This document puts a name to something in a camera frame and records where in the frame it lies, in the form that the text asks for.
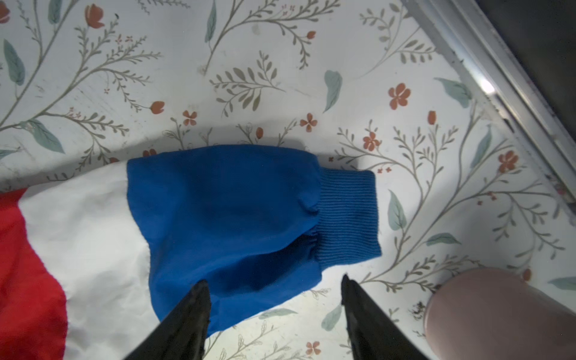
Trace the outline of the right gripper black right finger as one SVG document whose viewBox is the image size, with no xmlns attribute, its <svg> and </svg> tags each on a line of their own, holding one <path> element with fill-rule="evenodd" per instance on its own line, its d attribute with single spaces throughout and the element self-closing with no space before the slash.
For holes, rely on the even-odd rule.
<svg viewBox="0 0 576 360">
<path fill-rule="evenodd" d="M 340 285 L 354 360 L 411 360 L 426 356 L 346 274 Z"/>
</svg>

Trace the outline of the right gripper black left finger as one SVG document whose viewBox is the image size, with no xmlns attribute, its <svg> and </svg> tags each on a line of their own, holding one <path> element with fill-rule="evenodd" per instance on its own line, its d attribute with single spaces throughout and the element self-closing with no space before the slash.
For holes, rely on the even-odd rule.
<svg viewBox="0 0 576 360">
<path fill-rule="evenodd" d="M 196 283 L 127 360 L 196 360 L 205 354 L 212 303 L 206 280 Z"/>
</svg>

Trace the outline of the blue red white hooded jacket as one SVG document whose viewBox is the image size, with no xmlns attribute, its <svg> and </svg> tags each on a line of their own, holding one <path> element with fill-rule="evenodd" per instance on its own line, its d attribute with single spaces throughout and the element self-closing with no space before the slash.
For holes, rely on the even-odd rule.
<svg viewBox="0 0 576 360">
<path fill-rule="evenodd" d="M 375 176 L 216 145 L 1 195 L 1 357 L 123 359 L 194 285 L 207 332 L 381 255 Z"/>
</svg>

